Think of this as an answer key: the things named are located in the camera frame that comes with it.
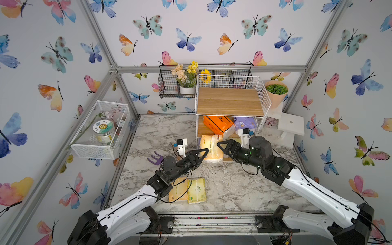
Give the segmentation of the yellow tissue pack shelf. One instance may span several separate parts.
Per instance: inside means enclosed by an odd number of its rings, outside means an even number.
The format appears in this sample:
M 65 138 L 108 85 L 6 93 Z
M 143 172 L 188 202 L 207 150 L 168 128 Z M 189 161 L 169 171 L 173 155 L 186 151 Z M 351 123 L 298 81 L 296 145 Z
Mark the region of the yellow tissue pack shelf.
M 207 156 L 204 158 L 204 162 L 207 163 L 219 163 L 223 161 L 224 153 L 217 146 L 217 143 L 223 141 L 223 135 L 203 135 L 200 140 L 200 148 L 207 148 L 209 150 Z

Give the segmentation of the orange tissue pack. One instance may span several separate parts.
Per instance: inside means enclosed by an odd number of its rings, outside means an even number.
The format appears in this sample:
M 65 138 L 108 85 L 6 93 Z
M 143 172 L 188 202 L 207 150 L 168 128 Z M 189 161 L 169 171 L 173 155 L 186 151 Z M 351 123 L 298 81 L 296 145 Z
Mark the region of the orange tissue pack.
M 225 116 L 204 115 L 203 123 L 214 134 L 224 134 L 234 125 L 233 121 Z

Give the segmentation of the green tissue pack top shelf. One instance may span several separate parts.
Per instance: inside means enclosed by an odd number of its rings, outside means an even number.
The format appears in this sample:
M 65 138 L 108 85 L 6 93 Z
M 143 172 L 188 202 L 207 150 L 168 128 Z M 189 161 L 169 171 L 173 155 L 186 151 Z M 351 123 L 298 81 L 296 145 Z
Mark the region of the green tissue pack top shelf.
M 197 178 L 188 181 L 188 203 L 196 204 L 206 202 L 206 183 L 204 178 Z

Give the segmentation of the orange-yellow tissue pack top shelf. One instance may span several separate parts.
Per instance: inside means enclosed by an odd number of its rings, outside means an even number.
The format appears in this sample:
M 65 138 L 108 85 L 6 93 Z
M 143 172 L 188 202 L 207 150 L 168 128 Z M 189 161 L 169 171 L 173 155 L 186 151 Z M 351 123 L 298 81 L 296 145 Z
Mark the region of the orange-yellow tissue pack top shelf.
M 187 177 L 180 177 L 172 184 L 173 188 L 169 192 L 169 201 L 173 202 L 177 200 L 180 201 L 188 201 L 188 179 Z

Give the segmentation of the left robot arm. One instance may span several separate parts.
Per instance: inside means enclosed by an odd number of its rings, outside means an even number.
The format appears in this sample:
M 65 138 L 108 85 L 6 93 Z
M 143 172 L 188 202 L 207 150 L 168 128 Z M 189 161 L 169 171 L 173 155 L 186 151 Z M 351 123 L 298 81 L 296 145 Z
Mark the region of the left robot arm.
M 97 213 L 89 210 L 81 215 L 67 244 L 116 245 L 145 231 L 157 232 L 160 217 L 153 204 L 169 194 L 179 177 L 197 169 L 208 152 L 207 148 L 192 150 L 180 161 L 164 157 L 160 169 L 140 190 L 108 209 Z

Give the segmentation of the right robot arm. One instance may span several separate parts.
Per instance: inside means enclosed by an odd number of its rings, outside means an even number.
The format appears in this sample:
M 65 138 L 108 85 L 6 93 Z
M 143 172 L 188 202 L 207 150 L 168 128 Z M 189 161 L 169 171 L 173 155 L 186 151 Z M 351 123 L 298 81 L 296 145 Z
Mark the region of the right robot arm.
M 232 139 L 217 146 L 233 161 L 257 168 L 266 179 L 300 195 L 323 212 L 313 214 L 280 205 L 274 213 L 278 229 L 304 230 L 337 245 L 368 243 L 374 216 L 370 205 L 357 205 L 321 186 L 296 165 L 275 156 L 271 143 L 262 136 L 250 138 L 249 148 Z

